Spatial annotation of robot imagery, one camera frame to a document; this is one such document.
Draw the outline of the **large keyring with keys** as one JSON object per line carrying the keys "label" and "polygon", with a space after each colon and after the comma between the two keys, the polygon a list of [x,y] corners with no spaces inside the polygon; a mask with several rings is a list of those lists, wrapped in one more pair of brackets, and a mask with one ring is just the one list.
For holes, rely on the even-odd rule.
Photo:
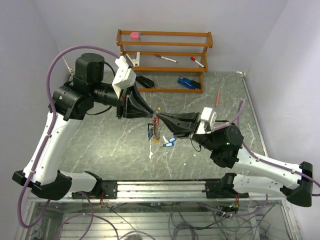
{"label": "large keyring with keys", "polygon": [[147,126],[147,138],[150,141],[153,139],[155,143],[160,141],[161,128],[160,128],[160,118],[156,115],[152,122],[148,123]]}

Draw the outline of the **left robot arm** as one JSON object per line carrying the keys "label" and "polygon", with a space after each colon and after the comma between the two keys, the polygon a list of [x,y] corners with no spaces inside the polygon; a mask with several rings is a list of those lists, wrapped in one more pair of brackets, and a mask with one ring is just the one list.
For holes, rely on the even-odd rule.
{"label": "left robot arm", "polygon": [[38,198],[52,201],[67,194],[78,198],[85,193],[91,199],[106,194],[105,182],[96,174],[64,172],[59,165],[69,141],[95,103],[114,107],[119,119],[153,117],[154,112],[140,95],[136,73],[126,58],[117,58],[115,64],[118,69],[112,83],[104,83],[103,56],[84,53],[76,59],[72,80],[53,93],[45,129],[31,160],[12,176],[16,183],[30,188]]}

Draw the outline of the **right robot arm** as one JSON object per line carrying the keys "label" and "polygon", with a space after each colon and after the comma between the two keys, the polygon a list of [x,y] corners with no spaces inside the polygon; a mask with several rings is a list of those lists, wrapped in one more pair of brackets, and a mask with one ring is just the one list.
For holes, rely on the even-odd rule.
{"label": "right robot arm", "polygon": [[313,166],[292,164],[252,152],[244,144],[240,129],[222,121],[215,126],[217,113],[205,107],[201,113],[160,113],[160,118],[177,138],[189,138],[210,151],[210,159],[221,168],[243,169],[254,176],[226,173],[218,190],[226,198],[235,194],[259,193],[285,198],[299,207],[311,207]]}

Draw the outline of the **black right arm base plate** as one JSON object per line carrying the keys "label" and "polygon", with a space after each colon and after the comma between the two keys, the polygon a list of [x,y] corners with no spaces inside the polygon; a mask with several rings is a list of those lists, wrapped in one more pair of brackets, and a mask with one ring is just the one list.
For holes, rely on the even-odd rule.
{"label": "black right arm base plate", "polygon": [[246,199],[249,197],[247,192],[238,193],[232,187],[222,187],[221,179],[206,180],[204,184],[204,190],[207,199],[231,199],[239,195],[240,199]]}

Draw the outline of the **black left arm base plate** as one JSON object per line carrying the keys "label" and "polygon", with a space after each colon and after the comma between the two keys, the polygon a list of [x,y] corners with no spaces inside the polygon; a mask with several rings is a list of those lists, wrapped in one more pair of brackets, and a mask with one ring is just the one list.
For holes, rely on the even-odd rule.
{"label": "black left arm base plate", "polygon": [[118,194],[118,183],[114,180],[103,180],[101,183],[103,199],[116,199]]}

